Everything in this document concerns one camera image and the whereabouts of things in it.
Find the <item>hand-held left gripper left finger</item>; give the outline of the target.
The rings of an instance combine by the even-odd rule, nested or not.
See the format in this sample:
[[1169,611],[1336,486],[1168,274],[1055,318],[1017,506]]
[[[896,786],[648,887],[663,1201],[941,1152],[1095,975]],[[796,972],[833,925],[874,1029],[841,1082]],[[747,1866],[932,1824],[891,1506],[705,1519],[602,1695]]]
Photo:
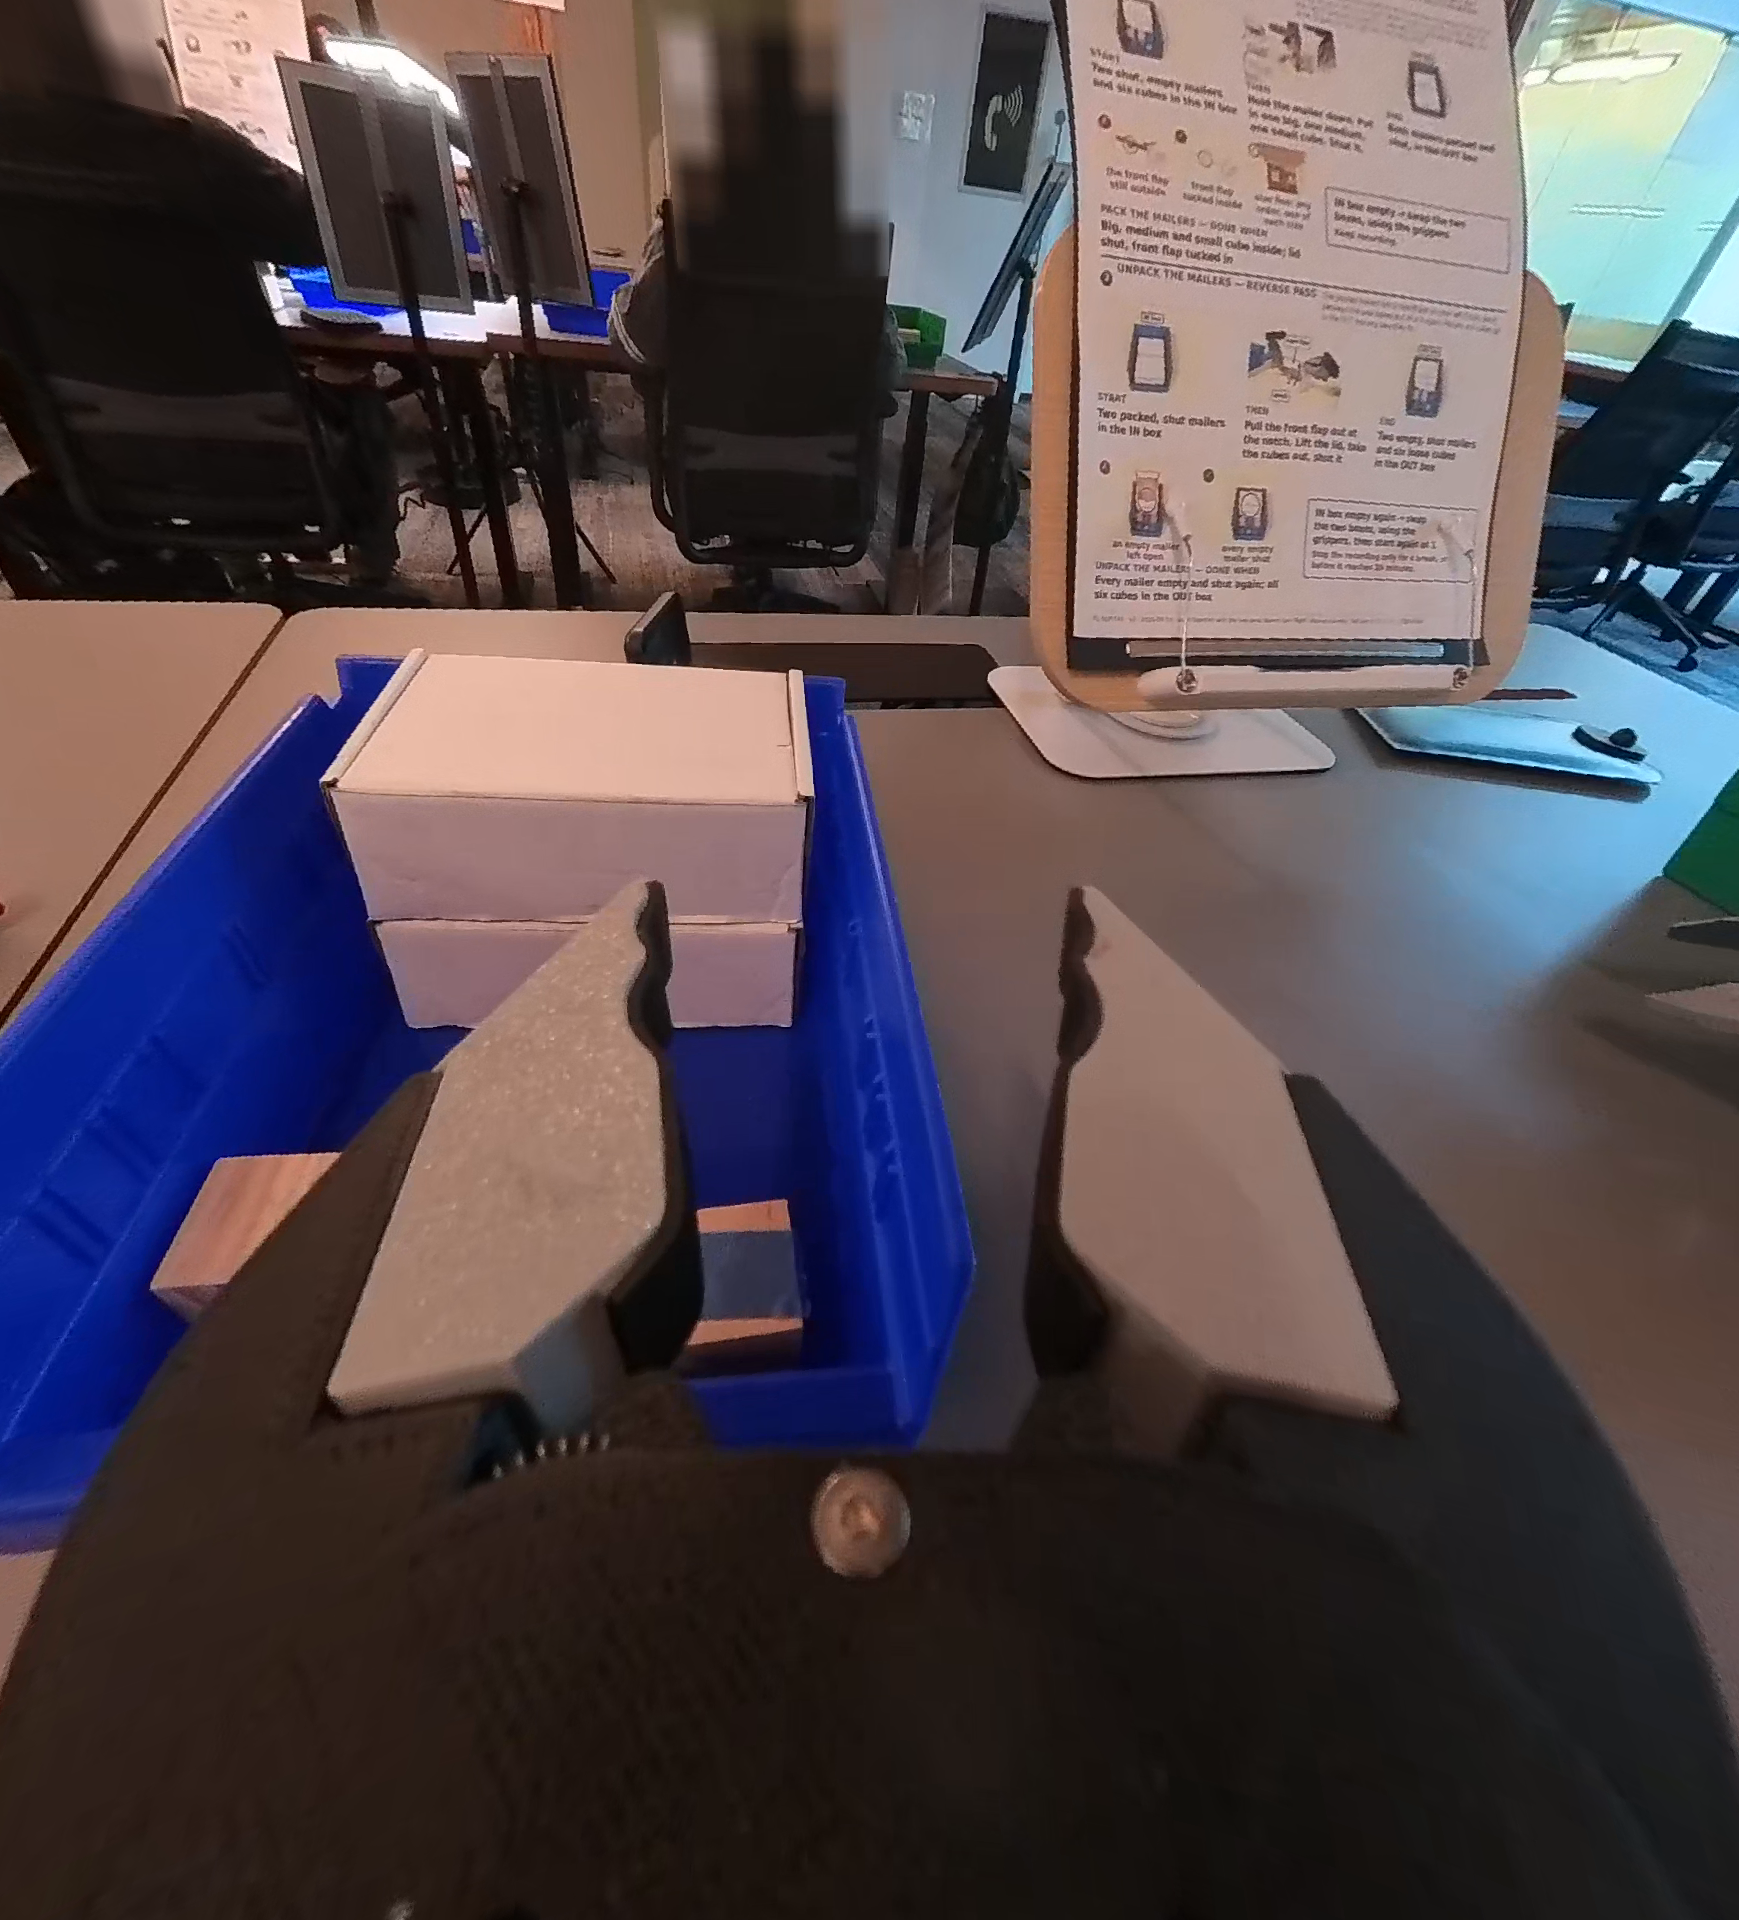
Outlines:
[[590,1423],[701,1311],[665,890],[636,881],[445,1059],[344,1346],[350,1418]]

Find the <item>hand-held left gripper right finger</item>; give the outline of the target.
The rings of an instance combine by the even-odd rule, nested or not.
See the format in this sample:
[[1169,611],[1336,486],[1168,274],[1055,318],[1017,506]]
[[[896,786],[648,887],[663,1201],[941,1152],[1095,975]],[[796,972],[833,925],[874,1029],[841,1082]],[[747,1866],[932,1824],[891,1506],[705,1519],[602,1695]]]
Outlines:
[[1025,1338],[1111,1451],[1186,1458],[1230,1404],[1399,1412],[1288,1071],[1108,894],[1073,889]]

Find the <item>white mailer box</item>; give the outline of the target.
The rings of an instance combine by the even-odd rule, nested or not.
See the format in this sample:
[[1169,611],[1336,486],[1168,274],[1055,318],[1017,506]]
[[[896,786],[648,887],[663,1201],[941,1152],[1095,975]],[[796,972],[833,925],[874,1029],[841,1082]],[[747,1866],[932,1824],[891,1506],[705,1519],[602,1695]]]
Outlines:
[[815,767],[797,671],[405,660],[322,780],[377,922],[797,927]]
[[[411,1029],[474,1026],[581,934],[585,922],[375,925]],[[673,922],[669,1016],[678,1029],[789,1026],[801,925]]]

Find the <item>wooden cube dark face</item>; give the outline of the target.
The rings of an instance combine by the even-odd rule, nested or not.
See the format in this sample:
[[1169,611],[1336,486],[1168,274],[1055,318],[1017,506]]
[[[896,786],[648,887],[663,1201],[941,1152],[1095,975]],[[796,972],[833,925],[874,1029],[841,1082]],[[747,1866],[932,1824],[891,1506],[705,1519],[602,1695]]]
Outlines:
[[695,1226],[703,1303],[675,1372],[724,1379],[796,1370],[808,1303],[787,1202],[701,1208]]

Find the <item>plain wooden cube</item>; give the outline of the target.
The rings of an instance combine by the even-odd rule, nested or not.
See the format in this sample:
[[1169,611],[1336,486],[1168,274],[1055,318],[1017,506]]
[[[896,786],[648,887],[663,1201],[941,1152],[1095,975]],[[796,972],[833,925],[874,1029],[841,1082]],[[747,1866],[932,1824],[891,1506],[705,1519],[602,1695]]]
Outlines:
[[338,1155],[222,1158],[184,1212],[147,1290],[187,1323],[210,1309]]

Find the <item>blue plastic bin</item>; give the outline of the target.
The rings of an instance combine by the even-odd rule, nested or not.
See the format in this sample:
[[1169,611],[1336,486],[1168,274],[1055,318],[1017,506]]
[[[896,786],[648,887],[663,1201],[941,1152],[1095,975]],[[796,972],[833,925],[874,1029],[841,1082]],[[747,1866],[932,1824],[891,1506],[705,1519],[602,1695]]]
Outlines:
[[[320,780],[390,679],[336,662],[0,1034],[0,1552],[51,1547],[184,1325],[150,1278],[218,1160],[347,1146],[458,1036],[405,1024]],[[695,1387],[724,1446],[910,1446],[975,1254],[856,720],[815,774],[789,1029],[678,1030],[699,1204],[785,1198],[797,1367]]]

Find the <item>grey laptop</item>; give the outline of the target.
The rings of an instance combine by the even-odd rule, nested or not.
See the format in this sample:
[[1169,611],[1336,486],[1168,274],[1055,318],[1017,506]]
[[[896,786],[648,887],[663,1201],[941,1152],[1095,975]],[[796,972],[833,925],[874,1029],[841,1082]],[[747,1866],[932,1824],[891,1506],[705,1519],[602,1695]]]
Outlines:
[[1545,778],[1655,787],[1662,778],[1648,762],[1621,763],[1573,742],[1573,724],[1530,708],[1477,704],[1464,708],[1359,708],[1373,734],[1393,752],[1499,766]]

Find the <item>printed instruction sheet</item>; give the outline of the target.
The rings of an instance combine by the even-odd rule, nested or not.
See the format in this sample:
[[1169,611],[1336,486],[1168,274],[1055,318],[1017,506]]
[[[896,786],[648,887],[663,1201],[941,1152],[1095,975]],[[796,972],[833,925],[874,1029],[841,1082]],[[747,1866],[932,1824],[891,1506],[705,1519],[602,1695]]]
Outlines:
[[1064,6],[1073,654],[1461,658],[1518,351],[1503,4]]

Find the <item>group of black office chairs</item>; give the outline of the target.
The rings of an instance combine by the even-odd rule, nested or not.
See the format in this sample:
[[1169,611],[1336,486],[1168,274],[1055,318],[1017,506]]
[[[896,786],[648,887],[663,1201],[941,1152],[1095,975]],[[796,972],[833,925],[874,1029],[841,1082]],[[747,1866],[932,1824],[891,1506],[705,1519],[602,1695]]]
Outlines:
[[[648,510],[736,577],[859,563],[900,386],[852,52],[789,16],[669,26],[663,304],[647,342],[614,347]],[[342,481],[269,294],[269,273],[326,268],[300,160],[153,102],[167,80],[153,51],[0,26],[0,414],[104,553],[322,562],[392,533],[395,474]]]

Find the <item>black board on stand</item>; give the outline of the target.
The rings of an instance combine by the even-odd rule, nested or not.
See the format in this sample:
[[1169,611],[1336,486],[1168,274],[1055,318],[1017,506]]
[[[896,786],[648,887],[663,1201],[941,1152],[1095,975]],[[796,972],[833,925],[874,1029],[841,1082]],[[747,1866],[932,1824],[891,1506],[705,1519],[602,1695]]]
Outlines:
[[416,362],[419,395],[466,604],[481,604],[463,502],[469,466],[439,363],[432,317],[473,315],[455,171],[440,102],[377,74],[322,61],[277,61],[283,100],[308,185],[331,300],[398,313]]
[[543,517],[555,600],[581,610],[587,580],[547,342],[553,308],[598,306],[562,94],[547,57],[452,52],[445,69],[470,139],[484,274],[517,313],[494,337],[512,435]]

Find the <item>black phone icon sign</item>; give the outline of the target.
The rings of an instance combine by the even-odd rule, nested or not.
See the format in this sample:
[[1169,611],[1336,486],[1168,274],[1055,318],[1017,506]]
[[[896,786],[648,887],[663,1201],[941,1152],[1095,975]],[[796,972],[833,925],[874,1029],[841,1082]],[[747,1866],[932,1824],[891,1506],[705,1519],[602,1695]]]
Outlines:
[[982,4],[958,187],[978,197],[1019,197],[1036,153],[1051,51],[1044,15]]

